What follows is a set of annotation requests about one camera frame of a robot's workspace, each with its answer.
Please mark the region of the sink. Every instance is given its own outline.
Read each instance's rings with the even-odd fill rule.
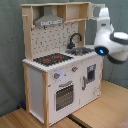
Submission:
[[[65,51],[65,53],[72,54],[75,56],[81,56],[81,55],[88,54],[92,51],[94,51],[94,49],[85,48],[85,47],[78,47],[78,48],[69,49],[69,50]]]

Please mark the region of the patterned backsplash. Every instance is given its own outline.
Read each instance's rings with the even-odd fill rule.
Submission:
[[[73,22],[33,28],[31,31],[33,58],[65,51],[70,43],[70,37],[78,33],[78,26],[79,22]],[[78,46],[77,35],[73,38],[73,43]]]

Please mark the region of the knob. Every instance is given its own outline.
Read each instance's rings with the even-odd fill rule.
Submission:
[[[55,74],[54,74],[54,78],[55,78],[55,79],[58,79],[59,76],[60,76],[60,74],[58,74],[58,73],[55,73]]]
[[[73,72],[76,72],[76,70],[78,70],[77,67],[73,67],[73,68],[72,68],[72,71],[73,71]]]

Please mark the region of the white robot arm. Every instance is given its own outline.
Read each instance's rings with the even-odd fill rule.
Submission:
[[[97,19],[95,52],[108,57],[114,64],[122,64],[128,58],[128,34],[114,32],[108,8],[102,8]]]

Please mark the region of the toy kitchen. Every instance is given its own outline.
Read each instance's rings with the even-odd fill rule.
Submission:
[[[103,58],[85,46],[87,2],[23,4],[26,109],[49,127],[101,95]]]

